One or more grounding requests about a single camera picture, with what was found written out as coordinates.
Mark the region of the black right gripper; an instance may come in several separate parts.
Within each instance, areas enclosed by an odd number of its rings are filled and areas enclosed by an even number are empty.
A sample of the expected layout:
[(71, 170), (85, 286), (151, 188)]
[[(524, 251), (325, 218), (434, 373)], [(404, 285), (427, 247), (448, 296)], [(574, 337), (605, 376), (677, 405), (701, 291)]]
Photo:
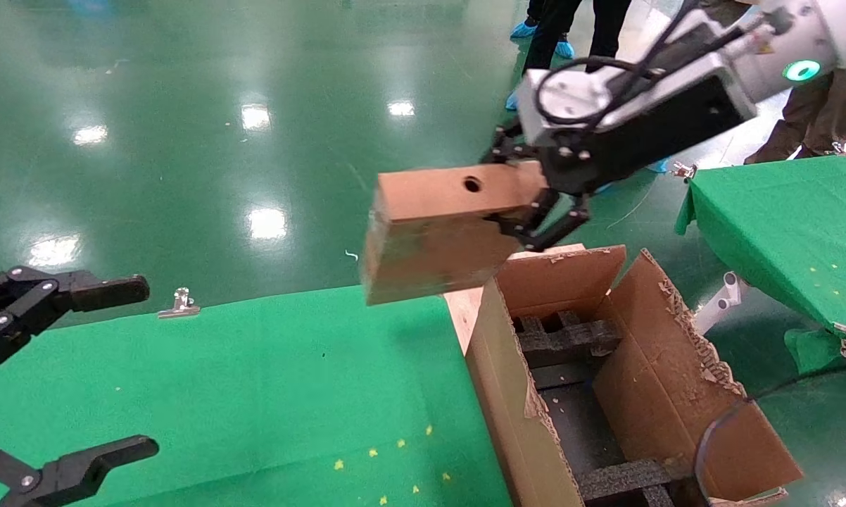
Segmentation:
[[(590, 193), (705, 142), (757, 115), (757, 100), (729, 72), (538, 72), (536, 147), (522, 122), (493, 130), (481, 164), (539, 161), (546, 189), (525, 212), (495, 214), (524, 251), (558, 245), (591, 218)], [(562, 196), (570, 206), (550, 220)]]

